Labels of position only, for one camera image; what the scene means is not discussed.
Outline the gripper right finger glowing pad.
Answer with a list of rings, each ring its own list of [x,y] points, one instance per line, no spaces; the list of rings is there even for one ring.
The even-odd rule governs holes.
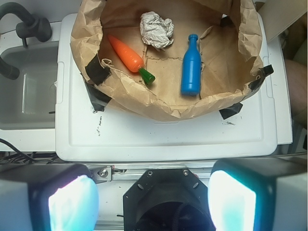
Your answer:
[[[218,231],[306,231],[308,160],[220,159],[208,182],[208,207]]]

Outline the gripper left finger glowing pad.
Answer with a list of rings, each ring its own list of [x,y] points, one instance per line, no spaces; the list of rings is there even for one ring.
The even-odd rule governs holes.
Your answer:
[[[2,231],[92,231],[99,194],[83,164],[0,167]]]

